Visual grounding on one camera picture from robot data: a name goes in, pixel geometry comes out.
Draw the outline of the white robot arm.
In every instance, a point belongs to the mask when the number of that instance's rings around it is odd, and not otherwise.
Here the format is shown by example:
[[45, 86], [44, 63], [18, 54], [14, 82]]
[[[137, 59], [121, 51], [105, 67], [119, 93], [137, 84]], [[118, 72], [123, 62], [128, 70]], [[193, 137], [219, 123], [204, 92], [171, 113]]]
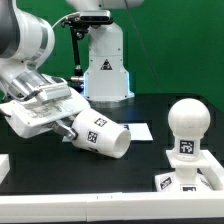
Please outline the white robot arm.
[[74, 140], [81, 135], [75, 123], [93, 103], [121, 103], [134, 96], [123, 65], [123, 31], [111, 11], [144, 0], [65, 1], [73, 12], [58, 20], [69, 27], [60, 61], [74, 65], [78, 88], [59, 74], [39, 71], [54, 51], [54, 26], [21, 10], [17, 0], [0, 0], [0, 113], [22, 138], [54, 131]]

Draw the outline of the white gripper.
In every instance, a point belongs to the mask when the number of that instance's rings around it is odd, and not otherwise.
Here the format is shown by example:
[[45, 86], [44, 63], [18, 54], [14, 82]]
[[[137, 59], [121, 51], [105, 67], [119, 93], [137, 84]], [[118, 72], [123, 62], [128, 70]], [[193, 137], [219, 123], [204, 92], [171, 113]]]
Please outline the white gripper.
[[36, 105], [35, 100], [18, 102], [11, 100], [0, 104], [0, 112], [14, 132], [22, 138], [54, 131], [69, 140], [76, 140], [78, 133], [72, 128], [74, 118], [90, 104], [74, 89], [63, 100]]

